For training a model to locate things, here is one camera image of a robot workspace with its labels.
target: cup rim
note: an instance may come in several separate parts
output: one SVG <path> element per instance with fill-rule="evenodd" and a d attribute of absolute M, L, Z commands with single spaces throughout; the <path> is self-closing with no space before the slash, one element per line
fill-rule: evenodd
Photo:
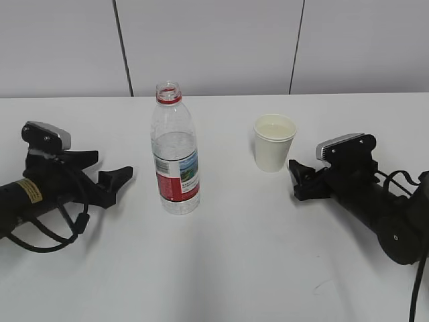
<path fill-rule="evenodd" d="M 290 123 L 292 123 L 292 124 L 294 125 L 294 127 L 295 127 L 295 130 L 294 130 L 293 134 L 291 134 L 291 135 L 289 135 L 289 136 L 286 136 L 286 137 L 284 137 L 284 138 L 280 138 L 280 139 L 275 139 L 275 138 L 272 138 L 272 137 L 265 136 L 265 135 L 261 134 L 261 132 L 259 132 L 259 131 L 257 130 L 257 128 L 256 128 L 256 123 L 257 123 L 257 122 L 258 122 L 262 117 L 265 117 L 265 116 L 276 116 L 276 117 L 281 117 L 282 119 L 287 119 L 287 120 L 288 120 Z M 287 116 L 282 115 L 282 114 L 263 114 L 263 115 L 259 116 L 259 117 L 256 119 L 255 123 L 253 124 L 253 131 L 255 131 L 255 133 L 257 134 L 257 136 L 259 136 L 261 139 L 264 139 L 264 140 L 266 140 L 266 141 L 270 141 L 270 142 L 286 142 L 286 141 L 289 141 L 289 140 L 291 140 L 291 139 L 293 139 L 293 138 L 295 137 L 295 135 L 296 135 L 296 131 L 297 131 L 297 128 L 296 128 L 296 124 L 295 124 L 295 122 L 294 122 L 294 121 L 292 121 L 292 119 L 291 119 L 290 117 L 287 117 Z"/>

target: water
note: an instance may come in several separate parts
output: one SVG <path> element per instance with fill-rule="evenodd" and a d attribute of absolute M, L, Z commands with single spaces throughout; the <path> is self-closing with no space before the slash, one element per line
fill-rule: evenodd
<path fill-rule="evenodd" d="M 261 135 L 272 138 L 273 140 L 286 138 L 293 134 L 291 129 L 278 124 L 265 124 L 258 127 L 257 130 Z"/>
<path fill-rule="evenodd" d="M 170 132 L 152 140 L 152 151 L 164 160 L 180 160 L 196 150 L 194 135 L 185 132 Z M 173 202 L 161 197 L 163 207 L 170 213 L 184 215 L 194 210 L 200 203 L 200 192 L 186 201 Z"/>

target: red label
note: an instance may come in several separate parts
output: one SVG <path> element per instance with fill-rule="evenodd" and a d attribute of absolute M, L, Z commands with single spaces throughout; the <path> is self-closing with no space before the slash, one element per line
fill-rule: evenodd
<path fill-rule="evenodd" d="M 160 194 L 165 199 L 170 201 L 185 201 L 191 199 L 200 190 L 200 184 L 198 183 L 191 191 L 182 194 L 182 183 L 180 178 L 168 178 L 161 174 L 156 174 L 158 178 L 158 187 Z"/>

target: white wall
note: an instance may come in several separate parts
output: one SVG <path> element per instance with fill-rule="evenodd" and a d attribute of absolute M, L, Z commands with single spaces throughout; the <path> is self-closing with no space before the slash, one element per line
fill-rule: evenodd
<path fill-rule="evenodd" d="M 286 94 L 302 0 L 117 0 L 136 95 Z"/>
<path fill-rule="evenodd" d="M 307 0 L 293 94 L 429 91 L 429 1 Z"/>
<path fill-rule="evenodd" d="M 286 94 L 303 0 L 117 0 L 136 95 Z M 292 93 L 429 91 L 429 1 L 306 0 Z M 111 0 L 4 0 L 0 97 L 129 95 Z"/>
<path fill-rule="evenodd" d="M 0 97 L 125 96 L 112 3 L 4 0 Z"/>

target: plastic water bottle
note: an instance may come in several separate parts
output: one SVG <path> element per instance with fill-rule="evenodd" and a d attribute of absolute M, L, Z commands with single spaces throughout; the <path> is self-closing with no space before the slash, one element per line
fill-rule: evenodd
<path fill-rule="evenodd" d="M 183 215 L 200 202 L 194 124 L 178 83 L 158 84 L 156 100 L 151 142 L 161 202 L 169 213 Z"/>

